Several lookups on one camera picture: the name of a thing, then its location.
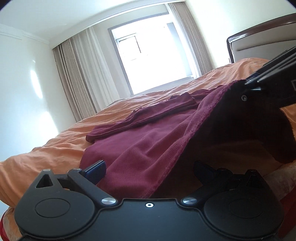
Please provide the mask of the maroon long-sleeve shirt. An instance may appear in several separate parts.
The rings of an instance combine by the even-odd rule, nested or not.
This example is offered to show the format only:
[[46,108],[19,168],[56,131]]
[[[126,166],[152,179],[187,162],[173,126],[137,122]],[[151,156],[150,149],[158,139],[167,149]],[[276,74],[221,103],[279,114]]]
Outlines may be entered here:
[[196,154],[211,144],[259,141],[280,163],[295,160],[292,125],[262,92],[246,101],[243,81],[212,90],[183,93],[134,110],[117,123],[96,126],[80,162],[107,166],[100,188],[118,199],[148,198],[163,183],[181,154]]

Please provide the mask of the orange duvet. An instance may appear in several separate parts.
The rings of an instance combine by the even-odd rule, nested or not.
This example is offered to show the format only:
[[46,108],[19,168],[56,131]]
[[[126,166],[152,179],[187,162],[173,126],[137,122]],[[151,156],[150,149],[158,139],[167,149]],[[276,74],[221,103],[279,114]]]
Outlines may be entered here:
[[[264,59],[247,58],[214,69],[205,75],[170,90],[143,94],[120,100],[92,117],[86,118],[31,152],[12,156],[1,162],[1,201],[15,207],[34,179],[43,169],[55,174],[66,173],[81,164],[84,151],[90,146],[86,135],[96,126],[109,126],[124,120],[137,110],[155,107],[170,97],[193,94],[202,89],[212,90],[241,80],[258,70]],[[193,155],[185,153],[180,159],[164,158],[151,167],[131,158],[122,159],[119,148],[101,148],[107,163],[107,174],[117,174],[114,181],[105,177],[99,187],[116,198],[177,197],[200,186],[193,174]],[[279,199],[286,198],[295,188],[295,163],[277,162],[263,145],[246,141],[215,145],[201,158],[215,167],[226,167],[242,173],[258,169]]]

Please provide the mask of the dark wood padded headboard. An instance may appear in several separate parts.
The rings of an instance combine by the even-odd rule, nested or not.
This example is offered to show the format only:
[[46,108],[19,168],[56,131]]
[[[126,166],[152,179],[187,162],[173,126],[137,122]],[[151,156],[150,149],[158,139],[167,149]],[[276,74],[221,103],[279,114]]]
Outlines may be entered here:
[[227,38],[230,62],[245,58],[271,60],[295,47],[295,13],[260,23]]

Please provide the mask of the beige right curtain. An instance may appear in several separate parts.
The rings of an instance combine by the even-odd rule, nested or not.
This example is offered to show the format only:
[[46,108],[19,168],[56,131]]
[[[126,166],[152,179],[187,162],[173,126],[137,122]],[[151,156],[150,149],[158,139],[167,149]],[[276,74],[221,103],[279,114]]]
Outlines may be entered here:
[[206,43],[186,2],[169,3],[168,9],[183,32],[199,75],[202,76],[213,70],[214,67]]

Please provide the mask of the beige curtain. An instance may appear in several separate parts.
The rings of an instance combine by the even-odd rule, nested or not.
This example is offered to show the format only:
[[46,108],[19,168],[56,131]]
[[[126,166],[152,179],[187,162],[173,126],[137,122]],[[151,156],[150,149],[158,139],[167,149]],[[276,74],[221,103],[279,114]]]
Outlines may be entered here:
[[169,3],[168,9],[183,32],[199,75],[202,76],[213,70],[214,67],[206,43],[186,2]]
[[53,54],[76,121],[91,117],[120,99],[93,27],[56,46]]

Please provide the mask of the red mattress edge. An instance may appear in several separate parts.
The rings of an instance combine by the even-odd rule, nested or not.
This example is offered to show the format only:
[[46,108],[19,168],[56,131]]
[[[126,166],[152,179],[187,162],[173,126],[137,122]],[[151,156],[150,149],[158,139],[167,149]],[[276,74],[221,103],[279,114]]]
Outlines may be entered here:
[[2,215],[2,217],[1,217],[1,222],[0,222],[0,235],[1,235],[1,240],[2,240],[2,241],[9,241],[8,237],[6,236],[5,229],[4,229],[3,218],[4,218],[4,215]]

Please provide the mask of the beige left curtain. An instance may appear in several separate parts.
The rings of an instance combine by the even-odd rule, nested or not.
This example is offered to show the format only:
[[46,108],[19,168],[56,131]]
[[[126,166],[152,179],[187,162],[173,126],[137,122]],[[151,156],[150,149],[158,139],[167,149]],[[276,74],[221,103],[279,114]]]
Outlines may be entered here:
[[56,46],[53,54],[76,121],[91,117],[120,99],[93,27]]

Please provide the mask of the window with white frame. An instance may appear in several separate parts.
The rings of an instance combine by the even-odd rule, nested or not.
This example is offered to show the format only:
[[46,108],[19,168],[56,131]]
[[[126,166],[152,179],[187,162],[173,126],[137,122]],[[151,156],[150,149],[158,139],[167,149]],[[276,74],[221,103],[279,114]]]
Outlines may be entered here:
[[175,87],[200,75],[196,57],[168,4],[114,16],[108,31],[132,95]]

